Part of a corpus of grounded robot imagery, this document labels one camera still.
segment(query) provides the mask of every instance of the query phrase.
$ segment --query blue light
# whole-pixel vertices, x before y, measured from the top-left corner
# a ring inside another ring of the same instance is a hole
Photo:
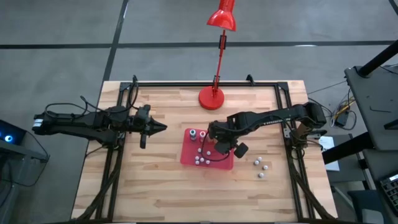
[[[12,141],[12,136],[6,136],[4,138],[4,140],[6,140],[6,142],[11,142]]]

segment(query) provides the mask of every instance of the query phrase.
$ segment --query wooden table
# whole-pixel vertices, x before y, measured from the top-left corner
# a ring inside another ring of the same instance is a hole
[[[288,83],[292,104],[306,103],[304,82]],[[119,84],[104,83],[100,108],[116,104]],[[136,106],[151,105],[151,115],[168,128],[150,137],[146,149],[139,147],[139,134],[127,135],[114,222],[297,221],[279,124],[264,126],[239,138],[248,145],[249,151],[242,159],[235,158],[231,171],[180,163],[186,128],[206,129],[210,121],[225,120],[240,111],[276,110],[274,89],[223,87],[225,102],[216,111],[200,107],[200,90],[200,87],[140,87]],[[97,142],[91,142],[88,151],[98,146]],[[263,158],[261,165],[269,167],[263,179],[257,177],[261,166],[253,165],[259,156]],[[105,158],[105,149],[86,158],[73,218],[78,217],[98,193]],[[337,217],[319,147],[306,148],[304,161],[312,192],[326,210]],[[304,196],[300,195],[305,208]]]

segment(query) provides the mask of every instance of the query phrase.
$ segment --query metal bracket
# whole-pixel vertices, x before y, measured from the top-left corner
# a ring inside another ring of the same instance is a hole
[[[278,82],[278,86],[279,86],[279,88],[283,89],[284,91],[289,90],[289,85],[287,84],[287,82]]]
[[[284,128],[284,136],[285,138],[290,138],[290,129],[289,128]]]
[[[128,90],[131,85],[131,82],[122,82],[120,83],[119,91]]]
[[[256,85],[256,82],[253,80],[253,76],[251,76],[250,74],[247,75],[246,81],[249,81],[251,86],[255,86]]]

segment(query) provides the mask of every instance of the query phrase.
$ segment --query red desk lamp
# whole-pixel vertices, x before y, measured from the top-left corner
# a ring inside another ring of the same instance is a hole
[[[216,110],[224,103],[224,93],[218,88],[218,82],[220,81],[221,59],[223,58],[226,43],[225,29],[236,31],[236,23],[232,15],[234,4],[235,0],[220,0],[218,10],[213,13],[207,21],[207,25],[222,28],[223,35],[220,36],[220,43],[218,46],[220,49],[220,57],[218,59],[217,73],[213,79],[213,85],[204,87],[199,93],[199,103],[204,109]]]

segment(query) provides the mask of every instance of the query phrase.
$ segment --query black metal frame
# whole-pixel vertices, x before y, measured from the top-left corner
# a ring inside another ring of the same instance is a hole
[[[119,87],[119,95],[118,95],[118,101],[117,105],[121,105],[122,100],[123,100],[123,95],[124,91],[126,90],[128,83],[122,82]],[[139,83],[140,87],[153,87],[153,86],[197,86],[197,87],[203,87],[203,86],[209,86],[211,85],[212,82],[141,82]],[[241,82],[220,82],[220,86],[261,86],[261,87],[273,87],[275,90],[275,97],[277,101],[277,107],[278,109],[282,109],[282,97],[280,92],[283,91],[285,95],[285,100],[287,103],[287,106],[292,106],[292,102],[290,99],[290,92],[289,92],[289,86],[287,82],[251,82],[251,81],[241,81]],[[296,125],[294,122],[291,122],[291,125],[293,128],[296,128]],[[282,133],[284,129],[286,128],[286,125],[284,123],[281,124],[282,128]],[[291,156],[292,148],[288,142],[290,141],[289,138],[286,138],[285,135],[283,134],[284,138],[284,144],[285,144],[285,151],[286,151],[286,157],[287,157],[287,165],[289,168],[289,174],[290,174],[290,181],[292,185],[292,193],[293,193],[293,198],[295,202],[295,209],[296,209],[296,214],[297,214],[297,221],[305,219],[303,217],[303,211],[302,211],[302,206],[301,206],[301,200],[300,200],[300,195],[299,195],[299,188],[297,186],[297,182],[293,178],[293,169],[295,169],[294,166],[294,160]],[[101,183],[101,190],[98,193],[98,195],[95,197],[91,205],[87,208],[86,214],[84,217],[79,217],[77,219],[72,219],[68,222],[61,222],[61,223],[111,223],[113,221],[113,214],[114,214],[114,206],[116,203],[116,196],[117,196],[117,191],[118,191],[118,182],[119,182],[119,174],[121,171],[121,163],[122,163],[122,158],[123,158],[123,150],[124,150],[124,142],[125,142],[125,136],[120,136],[119,140],[121,141],[121,147],[118,149],[114,148],[109,148],[105,160],[105,166],[104,166],[104,172],[103,172],[103,179]],[[114,165],[114,169],[111,174],[109,174],[111,170],[111,161],[112,161],[112,155],[113,152],[117,150],[117,158],[116,158],[116,163]],[[301,159],[298,159],[298,165],[299,165],[299,172],[300,175],[304,181],[304,183],[308,186],[308,179],[307,179],[307,173],[305,171],[305,166],[304,166],[304,161],[302,159],[301,151],[298,151],[298,157]],[[103,218],[102,213],[103,213],[103,204],[104,204],[104,196],[106,192],[109,190],[110,186],[112,185],[111,189],[111,195],[110,195],[110,200],[109,200],[109,208],[108,208],[108,214],[106,218]],[[306,197],[306,203],[307,203],[307,208],[308,208],[308,216],[309,219],[312,220],[315,218],[315,214],[313,211],[313,206],[310,203],[309,199]],[[95,214],[95,219],[90,220],[90,217],[96,210]]]

